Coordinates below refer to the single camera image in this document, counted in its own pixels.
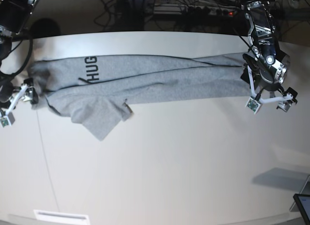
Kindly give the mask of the grey T-shirt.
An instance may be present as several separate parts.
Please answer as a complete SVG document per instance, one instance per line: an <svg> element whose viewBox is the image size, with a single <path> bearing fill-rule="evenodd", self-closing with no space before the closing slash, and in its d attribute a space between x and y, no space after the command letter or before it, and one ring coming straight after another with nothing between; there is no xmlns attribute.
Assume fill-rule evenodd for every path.
<svg viewBox="0 0 310 225"><path fill-rule="evenodd" d="M132 115L130 105L247 96L242 53L202 58L106 55L32 63L39 101L103 140Z"/></svg>

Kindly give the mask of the black tablet screen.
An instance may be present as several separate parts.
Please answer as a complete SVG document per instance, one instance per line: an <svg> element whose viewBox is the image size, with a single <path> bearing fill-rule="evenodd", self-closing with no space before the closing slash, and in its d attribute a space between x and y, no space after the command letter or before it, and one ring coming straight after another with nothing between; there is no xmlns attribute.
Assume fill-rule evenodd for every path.
<svg viewBox="0 0 310 225"><path fill-rule="evenodd" d="M310 225L310 196L294 194L293 199L306 225Z"/></svg>

